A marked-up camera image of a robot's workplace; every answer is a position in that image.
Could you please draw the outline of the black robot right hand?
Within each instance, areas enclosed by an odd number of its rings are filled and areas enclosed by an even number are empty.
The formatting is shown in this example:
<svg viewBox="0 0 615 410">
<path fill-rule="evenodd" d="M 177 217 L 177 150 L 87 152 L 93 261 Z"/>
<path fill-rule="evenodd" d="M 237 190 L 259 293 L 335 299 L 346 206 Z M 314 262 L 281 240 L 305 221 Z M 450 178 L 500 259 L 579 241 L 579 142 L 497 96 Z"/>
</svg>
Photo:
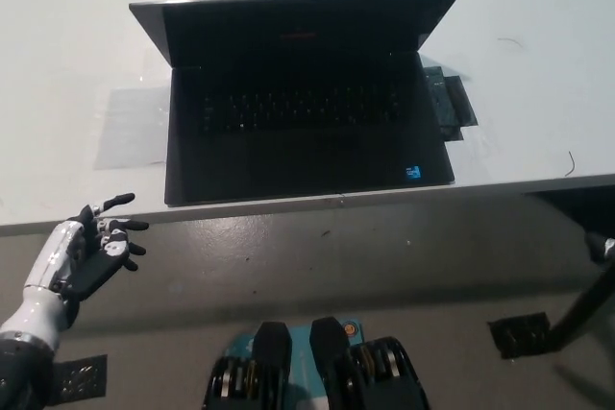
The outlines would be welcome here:
<svg viewBox="0 0 615 410">
<path fill-rule="evenodd" d="M 615 239 L 590 231 L 584 234 L 584 241 L 591 260 L 599 265 L 609 264 L 614 258 Z"/>
</svg>

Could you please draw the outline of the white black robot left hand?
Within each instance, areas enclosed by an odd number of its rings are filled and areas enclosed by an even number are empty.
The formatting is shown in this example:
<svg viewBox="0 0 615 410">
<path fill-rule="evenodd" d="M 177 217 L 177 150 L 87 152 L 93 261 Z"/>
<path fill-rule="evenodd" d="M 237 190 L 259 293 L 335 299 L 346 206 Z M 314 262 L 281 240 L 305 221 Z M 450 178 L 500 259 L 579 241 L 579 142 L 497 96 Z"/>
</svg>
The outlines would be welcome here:
<svg viewBox="0 0 615 410">
<path fill-rule="evenodd" d="M 131 241 L 131 231 L 149 225 L 130 218 L 105 217 L 110 209 L 127 205 L 134 193 L 116 195 L 58 224 L 39 252 L 25 285 L 47 290 L 64 300 L 84 301 L 120 269 L 136 271 L 132 257 L 146 249 Z"/>
</svg>

